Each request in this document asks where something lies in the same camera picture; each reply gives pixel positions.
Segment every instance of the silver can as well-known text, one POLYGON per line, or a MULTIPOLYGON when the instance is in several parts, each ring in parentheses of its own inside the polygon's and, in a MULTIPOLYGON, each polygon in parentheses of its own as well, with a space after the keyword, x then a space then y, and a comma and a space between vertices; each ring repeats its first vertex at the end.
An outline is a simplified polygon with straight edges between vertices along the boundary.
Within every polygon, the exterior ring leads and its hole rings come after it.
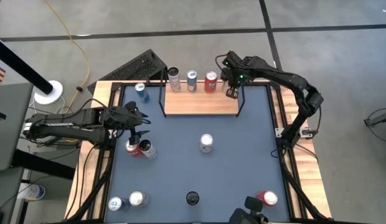
POLYGON ((129 209, 131 204, 128 202, 125 202, 124 200, 120 199, 119 197, 112 197, 108 201, 108 208, 111 211, 118 211, 118 210, 127 210, 129 209))
POLYGON ((168 80, 174 92, 181 90, 181 80, 179 79, 179 70, 177 68, 172 67, 168 70, 168 80))
POLYGON ((197 90, 197 72, 193 70, 187 72, 187 90, 191 92, 197 90))
POLYGON ((135 191, 129 196, 129 202, 134 207, 145 207, 149 203, 149 197, 142 191, 135 191))
POLYGON ((139 143, 139 148, 147 158, 155 159, 157 157, 157 150, 153 147, 149 140, 142 140, 139 143))
POLYGON ((212 150, 212 136, 210 134, 203 134, 200 138, 200 151, 209 153, 212 150))

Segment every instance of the aluminum can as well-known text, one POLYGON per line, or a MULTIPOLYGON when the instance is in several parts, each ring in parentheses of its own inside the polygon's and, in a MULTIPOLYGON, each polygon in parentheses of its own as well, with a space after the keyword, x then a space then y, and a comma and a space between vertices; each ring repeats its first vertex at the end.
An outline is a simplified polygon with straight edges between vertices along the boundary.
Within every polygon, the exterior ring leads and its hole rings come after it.
POLYGON ((139 148, 147 158, 155 159, 157 157, 157 150, 153 147, 149 140, 142 140, 139 143, 139 148))
POLYGON ((138 96, 141 98, 143 103, 147 103, 150 101, 148 91, 143 83, 136 84, 135 90, 138 93, 138 96))
POLYGON ((142 191, 135 191, 129 196, 129 202, 134 207, 145 207, 149 203, 149 197, 142 191))
POLYGON ((215 72, 207 72, 205 75, 204 90, 206 93, 213 93, 217 89, 218 75, 215 72))
POLYGON ((171 89, 174 92, 179 92, 181 90, 181 80, 179 79, 179 70, 175 67, 168 69, 168 80, 171 86, 171 89))
POLYGON ((262 200, 266 206, 274 206, 278 201, 278 196, 271 190, 263 190, 257 194, 257 198, 262 200))
POLYGON ((212 136, 210 134, 203 134, 200 138, 200 151, 209 153, 212 150, 212 136))
POLYGON ((130 145, 129 141, 125 143, 125 149, 127 153, 130 153, 134 158, 139 159, 143 156, 142 151, 139 149, 139 144, 130 145))
POLYGON ((111 211, 127 210, 130 207, 131 207, 131 204, 129 203, 129 201, 122 200, 119 197, 112 197, 108 201, 108 208, 111 211))
POLYGON ((193 70, 187 72, 187 90, 191 92, 197 90, 197 72, 193 70))
POLYGON ((190 206, 196 206, 199 204, 200 197, 197 192, 189 192, 186 195, 186 202, 190 206))

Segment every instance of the wooden platform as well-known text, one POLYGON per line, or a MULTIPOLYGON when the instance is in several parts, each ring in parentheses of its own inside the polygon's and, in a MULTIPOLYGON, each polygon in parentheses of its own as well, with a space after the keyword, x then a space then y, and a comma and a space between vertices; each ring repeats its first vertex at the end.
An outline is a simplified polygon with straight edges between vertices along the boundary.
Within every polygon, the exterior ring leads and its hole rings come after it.
POLYGON ((174 92, 167 83, 164 110, 168 115, 237 114, 238 101, 225 95, 222 84, 221 80, 218 81, 215 93, 206 93, 204 80, 197 81, 195 92, 187 90, 185 80, 181 82, 180 92, 174 92))

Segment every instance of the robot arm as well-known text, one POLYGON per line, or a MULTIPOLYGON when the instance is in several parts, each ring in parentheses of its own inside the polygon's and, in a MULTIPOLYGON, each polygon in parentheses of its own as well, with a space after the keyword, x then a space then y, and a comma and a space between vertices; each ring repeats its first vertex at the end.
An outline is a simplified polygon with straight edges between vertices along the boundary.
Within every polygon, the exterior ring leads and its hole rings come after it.
POLYGON ((238 87, 254 81, 255 78, 266 78, 289 88, 294 93, 298 105, 298 115, 292 124, 285 127, 280 137, 283 148, 292 149, 301 137, 299 129, 323 102, 323 97, 318 90, 310 85, 305 78, 297 74, 278 71, 257 56, 241 59, 235 52, 230 51, 222 63, 226 67, 222 69, 221 79, 228 81, 230 88, 226 95, 231 98, 236 99, 238 87))
POLYGON ((55 136, 60 138, 80 139, 90 141, 96 146, 111 147, 112 130, 130 130, 131 144, 139 143, 142 134, 148 131, 136 132, 135 127, 143 123, 148 116, 141 113, 136 103, 131 101, 125 107, 80 109, 72 114, 35 114, 26 120, 23 135, 30 140, 55 136))

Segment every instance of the gray table surface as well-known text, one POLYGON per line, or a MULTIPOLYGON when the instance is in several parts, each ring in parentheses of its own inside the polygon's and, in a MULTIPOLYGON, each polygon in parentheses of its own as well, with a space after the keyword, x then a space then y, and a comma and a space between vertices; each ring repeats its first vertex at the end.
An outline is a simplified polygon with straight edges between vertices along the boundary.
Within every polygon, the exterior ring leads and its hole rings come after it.
POLYGON ((11 221, 23 170, 22 167, 16 167, 0 171, 0 207, 3 205, 0 209, 3 215, 2 224, 8 224, 11 221))
POLYGON ((288 207, 280 164, 270 152, 276 149, 275 132, 266 88, 245 88, 246 103, 235 116, 168 116, 158 104, 158 87, 148 87, 149 103, 142 103, 133 86, 125 91, 124 103, 136 101, 152 124, 137 131, 150 130, 149 139, 158 151, 154 160, 134 159, 125 151, 129 132, 118 140, 109 198, 125 200, 132 191, 142 190, 150 197, 147 207, 107 210, 106 222, 227 222, 236 208, 244 208, 246 196, 262 190, 278 195, 274 207, 265 207, 270 220, 288 221, 288 207), (211 153, 199 151, 199 138, 214 138, 211 153), (196 207, 186 203, 186 193, 200 195, 196 207))
POLYGON ((0 170, 10 167, 32 92, 31 83, 0 85, 0 170))

